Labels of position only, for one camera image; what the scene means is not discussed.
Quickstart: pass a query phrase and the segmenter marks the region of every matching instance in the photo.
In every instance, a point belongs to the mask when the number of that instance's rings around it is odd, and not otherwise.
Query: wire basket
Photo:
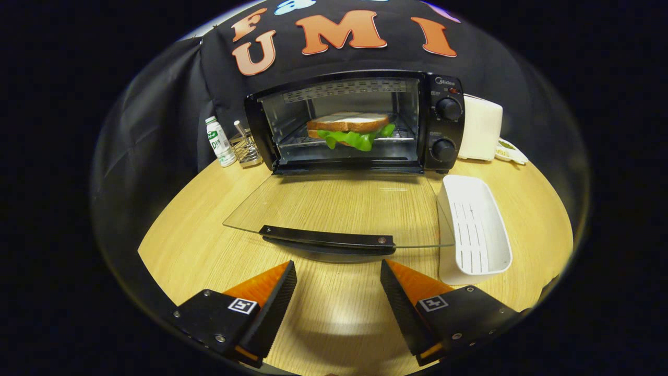
[[[239,134],[230,140],[232,150],[234,150],[234,154],[239,160],[241,167],[259,165],[262,163],[262,157],[257,152],[255,140],[253,140],[253,136],[250,134],[251,130],[244,129],[244,131],[246,132],[245,138]]]

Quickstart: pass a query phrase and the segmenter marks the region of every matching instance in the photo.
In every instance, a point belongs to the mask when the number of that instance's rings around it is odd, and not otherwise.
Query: oven control knob
[[[432,145],[432,155],[441,162],[449,163],[457,159],[457,149],[452,142],[441,138]]]
[[[448,120],[457,120],[462,116],[462,107],[452,98],[445,98],[436,104],[436,113]]]

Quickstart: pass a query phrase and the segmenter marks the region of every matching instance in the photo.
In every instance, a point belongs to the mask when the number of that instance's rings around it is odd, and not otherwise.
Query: wooden table
[[[532,307],[573,249],[558,195],[531,163],[457,161],[450,171],[483,179],[504,218],[513,251],[505,273],[478,284],[514,310]],[[300,258],[223,221],[271,175],[264,166],[213,162],[163,210],[139,253],[175,304],[209,288],[224,291],[287,260],[298,283],[265,362],[300,375],[405,375],[418,367],[380,284],[380,263],[328,264]],[[427,173],[434,193],[442,175]],[[438,248],[390,257],[438,278]]]

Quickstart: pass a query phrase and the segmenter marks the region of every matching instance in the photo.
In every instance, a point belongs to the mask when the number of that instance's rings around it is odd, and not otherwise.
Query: black handle
[[[391,235],[361,235],[308,231],[264,225],[260,235],[268,242],[324,254],[380,256],[393,254]]]

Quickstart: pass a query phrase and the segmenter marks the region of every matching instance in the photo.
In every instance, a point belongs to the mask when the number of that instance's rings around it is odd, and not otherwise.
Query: water bottle
[[[215,116],[206,119],[206,135],[221,166],[227,167],[236,161],[234,150]]]

